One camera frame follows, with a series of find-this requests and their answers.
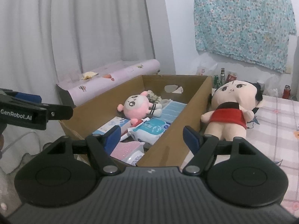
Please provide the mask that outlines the blue white wet wipes pack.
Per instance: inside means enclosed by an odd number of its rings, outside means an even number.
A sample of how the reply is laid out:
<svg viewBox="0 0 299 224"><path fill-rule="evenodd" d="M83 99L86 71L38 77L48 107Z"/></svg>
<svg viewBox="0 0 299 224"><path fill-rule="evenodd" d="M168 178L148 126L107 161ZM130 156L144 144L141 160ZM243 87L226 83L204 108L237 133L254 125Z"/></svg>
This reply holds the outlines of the blue white wet wipes pack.
<svg viewBox="0 0 299 224"><path fill-rule="evenodd" d="M128 133L135 141L144 142L152 146L170 125L170 123L161 119L151 118L136 127L128 128Z"/></svg>

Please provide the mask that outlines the pink white plush toy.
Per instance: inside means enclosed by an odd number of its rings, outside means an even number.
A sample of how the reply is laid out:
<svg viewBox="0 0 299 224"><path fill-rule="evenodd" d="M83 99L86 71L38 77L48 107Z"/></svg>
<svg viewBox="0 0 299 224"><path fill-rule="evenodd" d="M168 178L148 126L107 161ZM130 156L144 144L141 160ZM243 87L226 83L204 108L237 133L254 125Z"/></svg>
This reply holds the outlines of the pink white plush toy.
<svg viewBox="0 0 299 224"><path fill-rule="evenodd" d="M132 125L146 117L160 117L162 114L162 105L160 103L150 103L147 95L148 92L143 91L138 95L128 97L124 104L117 106L117 111L123 112Z"/></svg>

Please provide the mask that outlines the pink towel pack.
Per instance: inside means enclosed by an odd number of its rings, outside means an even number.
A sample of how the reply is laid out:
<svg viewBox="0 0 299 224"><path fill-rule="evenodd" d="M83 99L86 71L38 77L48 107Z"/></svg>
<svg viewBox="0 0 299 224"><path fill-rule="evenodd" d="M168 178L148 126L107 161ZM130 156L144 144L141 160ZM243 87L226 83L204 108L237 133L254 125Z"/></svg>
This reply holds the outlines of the pink towel pack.
<svg viewBox="0 0 299 224"><path fill-rule="evenodd" d="M119 142L112 153L110 154L111 157L124 160L131 156L136 151L144 152L143 149L144 142L132 141L132 142Z"/></svg>

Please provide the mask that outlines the blue white tissue box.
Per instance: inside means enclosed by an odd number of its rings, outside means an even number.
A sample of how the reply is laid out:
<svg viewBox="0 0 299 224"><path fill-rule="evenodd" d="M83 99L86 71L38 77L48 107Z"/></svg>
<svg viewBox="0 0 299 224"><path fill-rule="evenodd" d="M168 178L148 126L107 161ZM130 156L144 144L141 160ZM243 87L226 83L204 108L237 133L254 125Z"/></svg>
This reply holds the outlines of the blue white tissue box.
<svg viewBox="0 0 299 224"><path fill-rule="evenodd" d="M98 128L92 134L93 135L104 135L114 126L120 127L121 136L123 136L126 133L127 129L131 126L131 122L129 119L116 116L113 119L111 119L110 121L108 121L106 124L102 125L100 128Z"/></svg>

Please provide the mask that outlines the white printed tissue pack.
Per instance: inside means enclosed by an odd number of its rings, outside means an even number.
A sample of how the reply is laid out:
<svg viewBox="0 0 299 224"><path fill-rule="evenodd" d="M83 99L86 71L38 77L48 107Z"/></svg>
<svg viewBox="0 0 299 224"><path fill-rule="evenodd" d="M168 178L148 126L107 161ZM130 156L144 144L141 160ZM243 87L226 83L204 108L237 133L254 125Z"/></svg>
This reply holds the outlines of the white printed tissue pack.
<svg viewBox="0 0 299 224"><path fill-rule="evenodd" d="M125 157L122 161L131 166L136 166L137 162L144 156L144 152L137 150Z"/></svg>

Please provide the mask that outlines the large cardboard box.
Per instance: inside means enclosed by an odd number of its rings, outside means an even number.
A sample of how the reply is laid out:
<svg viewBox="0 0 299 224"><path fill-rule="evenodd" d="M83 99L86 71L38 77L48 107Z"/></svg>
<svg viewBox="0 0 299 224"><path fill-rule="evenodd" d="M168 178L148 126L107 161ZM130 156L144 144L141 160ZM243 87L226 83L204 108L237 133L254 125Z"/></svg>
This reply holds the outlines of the large cardboard box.
<svg viewBox="0 0 299 224"><path fill-rule="evenodd" d="M115 116L128 119L131 125L149 118L162 119L166 108L152 103L152 91L172 103L185 107L173 120L162 120L156 126L157 139L149 139L149 150L137 162L142 167L178 166L183 164L189 149L183 140L183 129L201 129L200 117L208 109L212 78L198 75L141 75L111 88L101 95L76 105L70 120L60 121L65 134L83 140Z"/></svg>

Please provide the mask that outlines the blue folded cloth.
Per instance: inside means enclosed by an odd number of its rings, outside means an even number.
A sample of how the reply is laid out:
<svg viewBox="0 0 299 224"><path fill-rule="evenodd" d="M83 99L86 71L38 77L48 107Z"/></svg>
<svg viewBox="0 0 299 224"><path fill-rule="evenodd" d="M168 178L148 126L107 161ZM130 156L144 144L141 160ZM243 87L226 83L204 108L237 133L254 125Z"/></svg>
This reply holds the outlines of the blue folded cloth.
<svg viewBox="0 0 299 224"><path fill-rule="evenodd" d="M179 114L184 110L187 104L170 101L166 106L162 109L162 114L160 119L172 124L175 119L179 116Z"/></svg>

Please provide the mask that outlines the red dress plush doll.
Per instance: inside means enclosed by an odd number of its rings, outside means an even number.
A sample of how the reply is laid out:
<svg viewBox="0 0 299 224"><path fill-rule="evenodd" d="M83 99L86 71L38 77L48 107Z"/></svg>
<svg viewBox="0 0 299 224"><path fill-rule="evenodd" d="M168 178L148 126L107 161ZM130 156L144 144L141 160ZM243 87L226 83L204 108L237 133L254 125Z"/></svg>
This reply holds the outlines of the red dress plush doll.
<svg viewBox="0 0 299 224"><path fill-rule="evenodd" d="M232 141L246 138L247 123L263 106L261 86L257 83L233 80L215 90L211 98L211 110L201 115L206 124L205 135L219 140Z"/></svg>

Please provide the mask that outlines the green glass bottle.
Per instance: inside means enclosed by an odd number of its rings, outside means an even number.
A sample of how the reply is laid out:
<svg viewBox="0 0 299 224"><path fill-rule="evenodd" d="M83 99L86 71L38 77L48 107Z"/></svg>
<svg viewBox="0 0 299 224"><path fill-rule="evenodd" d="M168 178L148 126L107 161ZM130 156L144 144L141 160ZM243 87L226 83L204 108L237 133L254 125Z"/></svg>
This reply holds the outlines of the green glass bottle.
<svg viewBox="0 0 299 224"><path fill-rule="evenodd" d="M218 89L221 86L221 82L218 75L213 76L213 88Z"/></svg>

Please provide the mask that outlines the white curtain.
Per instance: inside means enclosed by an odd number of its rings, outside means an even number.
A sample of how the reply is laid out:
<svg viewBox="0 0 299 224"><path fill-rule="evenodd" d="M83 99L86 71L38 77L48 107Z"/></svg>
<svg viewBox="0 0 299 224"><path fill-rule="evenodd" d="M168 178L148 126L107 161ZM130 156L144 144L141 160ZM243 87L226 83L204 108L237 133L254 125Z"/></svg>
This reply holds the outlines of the white curtain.
<svg viewBox="0 0 299 224"><path fill-rule="evenodd" d="M1 87L59 103L56 83L154 57L145 0L1 0Z"/></svg>

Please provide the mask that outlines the plaid pink bed sheet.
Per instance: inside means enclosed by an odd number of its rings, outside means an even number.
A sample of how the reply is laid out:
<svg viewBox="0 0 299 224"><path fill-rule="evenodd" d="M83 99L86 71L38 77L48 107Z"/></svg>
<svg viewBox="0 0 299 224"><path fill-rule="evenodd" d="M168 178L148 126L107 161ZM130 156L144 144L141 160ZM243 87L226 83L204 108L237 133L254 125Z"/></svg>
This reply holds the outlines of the plaid pink bed sheet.
<svg viewBox="0 0 299 224"><path fill-rule="evenodd" d="M263 100L247 123L246 140L287 175L281 205L298 217L298 102L271 96Z"/></svg>

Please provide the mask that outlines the white plastic bag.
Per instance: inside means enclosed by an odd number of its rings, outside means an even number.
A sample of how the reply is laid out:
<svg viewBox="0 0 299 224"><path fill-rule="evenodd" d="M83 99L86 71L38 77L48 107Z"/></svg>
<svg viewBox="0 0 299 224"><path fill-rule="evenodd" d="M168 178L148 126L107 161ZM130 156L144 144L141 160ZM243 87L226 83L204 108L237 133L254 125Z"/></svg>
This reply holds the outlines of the white plastic bag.
<svg viewBox="0 0 299 224"><path fill-rule="evenodd" d="M217 70L218 63L214 61L202 60L199 57L192 61L195 75L213 76Z"/></svg>

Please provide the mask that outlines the teal floral hanging cloth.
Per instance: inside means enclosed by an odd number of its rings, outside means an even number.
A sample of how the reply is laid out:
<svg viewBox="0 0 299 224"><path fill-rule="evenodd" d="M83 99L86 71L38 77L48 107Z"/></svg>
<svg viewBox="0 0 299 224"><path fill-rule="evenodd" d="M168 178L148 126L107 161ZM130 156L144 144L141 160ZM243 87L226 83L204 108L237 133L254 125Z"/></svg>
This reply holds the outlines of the teal floral hanging cloth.
<svg viewBox="0 0 299 224"><path fill-rule="evenodd" d="M291 0L194 0L197 51L230 57L273 71L286 70L296 35Z"/></svg>

